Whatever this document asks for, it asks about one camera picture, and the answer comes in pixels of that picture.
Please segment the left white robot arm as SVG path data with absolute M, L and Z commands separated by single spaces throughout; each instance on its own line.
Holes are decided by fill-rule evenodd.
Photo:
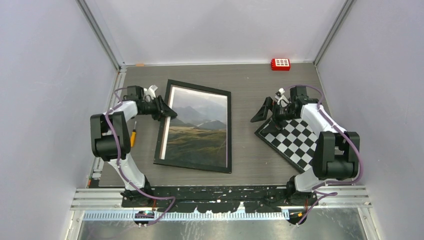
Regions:
M 147 177 L 136 166 L 131 156 L 132 138 L 127 122 L 137 115 L 149 115 L 155 121 L 174 119 L 172 110 L 160 95 L 156 85 L 144 88 L 125 87 L 126 94 L 117 96 L 117 103 L 104 113 L 90 117 L 90 142 L 93 155 L 111 165 L 124 183 L 122 196 L 148 207 L 153 200 L 170 201 L 173 196 L 154 196 Z

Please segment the landscape photo print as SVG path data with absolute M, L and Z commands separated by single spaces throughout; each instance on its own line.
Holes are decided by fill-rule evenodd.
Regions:
M 165 121 L 160 159 L 226 168 L 228 97 L 172 85 L 168 105 L 177 117 Z

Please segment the black picture frame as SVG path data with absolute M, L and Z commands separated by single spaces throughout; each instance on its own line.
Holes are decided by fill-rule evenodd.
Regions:
M 230 174 L 231 92 L 170 79 L 165 103 L 177 116 L 160 120 L 154 164 Z

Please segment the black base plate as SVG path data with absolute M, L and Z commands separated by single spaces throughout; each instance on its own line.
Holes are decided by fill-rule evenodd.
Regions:
M 276 213 L 282 207 L 305 210 L 316 200 L 316 194 L 295 193 L 285 185 L 228 185 L 228 186 L 155 186 L 148 192 L 156 200 L 138 191 L 121 192 L 124 208 L 154 208 L 170 213 L 234 213 L 240 207 L 245 212 Z

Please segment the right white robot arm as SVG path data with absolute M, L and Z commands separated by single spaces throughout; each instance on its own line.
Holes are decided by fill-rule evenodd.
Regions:
M 299 205 L 314 190 L 325 185 L 353 185 L 363 175 L 364 166 L 360 155 L 360 137 L 337 124 L 322 106 L 324 96 L 311 98 L 307 85 L 280 88 L 275 97 L 266 97 L 250 122 L 267 119 L 275 125 L 275 133 L 281 133 L 287 121 L 301 120 L 308 124 L 317 137 L 311 158 L 311 168 L 294 175 L 286 183 L 285 198 L 291 205 Z

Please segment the aluminium rail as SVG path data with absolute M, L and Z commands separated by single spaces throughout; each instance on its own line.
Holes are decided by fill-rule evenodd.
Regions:
M 283 185 L 157 186 L 158 199 L 130 199 L 123 188 L 80 188 L 71 209 L 87 220 L 291 220 L 318 209 L 372 207 L 364 186 L 328 186 L 310 197 L 287 198 Z

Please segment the orange handled screwdriver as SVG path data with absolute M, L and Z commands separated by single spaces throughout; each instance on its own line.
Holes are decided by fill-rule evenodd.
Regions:
M 130 147 L 134 147 L 137 135 L 137 121 L 134 122 L 134 126 L 130 136 Z

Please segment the red toy brick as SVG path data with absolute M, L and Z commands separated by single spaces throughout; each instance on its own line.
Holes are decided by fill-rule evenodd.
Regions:
M 289 71 L 291 62 L 288 58 L 272 58 L 270 66 L 272 71 Z

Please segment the black white checkerboard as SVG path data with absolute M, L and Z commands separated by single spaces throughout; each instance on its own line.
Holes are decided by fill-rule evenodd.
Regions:
M 281 155 L 299 173 L 304 173 L 312 168 L 318 137 L 305 121 L 301 119 L 284 121 L 282 129 L 278 129 L 269 118 L 254 134 Z

